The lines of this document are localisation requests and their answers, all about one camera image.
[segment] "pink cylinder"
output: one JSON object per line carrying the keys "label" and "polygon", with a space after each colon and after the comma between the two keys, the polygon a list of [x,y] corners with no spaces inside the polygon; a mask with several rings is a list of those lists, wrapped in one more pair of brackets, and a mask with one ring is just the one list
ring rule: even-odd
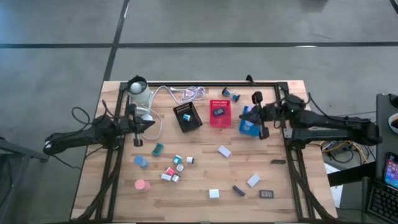
{"label": "pink cylinder", "polygon": [[136,181],[135,187],[137,190],[146,192],[150,189],[150,184],[142,179],[139,179]]}

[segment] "black basket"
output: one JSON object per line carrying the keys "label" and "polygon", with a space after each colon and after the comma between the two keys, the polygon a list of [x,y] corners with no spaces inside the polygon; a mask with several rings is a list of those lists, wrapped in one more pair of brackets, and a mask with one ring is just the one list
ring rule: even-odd
{"label": "black basket", "polygon": [[[192,102],[185,103],[184,105],[175,107],[173,108],[173,110],[183,133],[193,131],[202,126],[203,123],[201,122],[198,112],[196,111]],[[182,118],[185,114],[190,115],[192,120],[185,121]]]}

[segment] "blue cup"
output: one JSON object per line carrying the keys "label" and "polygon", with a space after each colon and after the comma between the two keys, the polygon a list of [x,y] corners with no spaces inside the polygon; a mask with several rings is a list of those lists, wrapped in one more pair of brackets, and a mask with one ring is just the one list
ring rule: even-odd
{"label": "blue cup", "polygon": [[136,155],[134,157],[134,163],[139,165],[141,168],[145,168],[148,166],[148,161],[142,155]]}

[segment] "gray floor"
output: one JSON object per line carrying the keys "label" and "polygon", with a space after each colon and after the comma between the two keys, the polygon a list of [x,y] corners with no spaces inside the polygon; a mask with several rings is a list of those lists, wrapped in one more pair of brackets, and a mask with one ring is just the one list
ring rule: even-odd
{"label": "gray floor", "polygon": [[[111,43],[122,4],[0,0],[0,44]],[[398,41],[397,21],[388,0],[131,0],[120,42]],[[94,114],[110,50],[0,49],[0,136],[41,151],[49,134],[79,128],[70,110]],[[397,93],[396,58],[398,47],[119,49],[110,79],[305,80],[325,112],[350,114]],[[60,157],[80,166],[83,154]],[[358,165],[356,156],[342,166]],[[13,223],[68,220],[79,175],[32,162]]]}

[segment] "smartphone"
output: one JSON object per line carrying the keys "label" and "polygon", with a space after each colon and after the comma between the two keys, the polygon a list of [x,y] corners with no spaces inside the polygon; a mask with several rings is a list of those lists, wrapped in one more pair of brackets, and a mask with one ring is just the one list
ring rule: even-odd
{"label": "smartphone", "polygon": [[384,182],[398,190],[398,156],[392,152],[387,153]]}

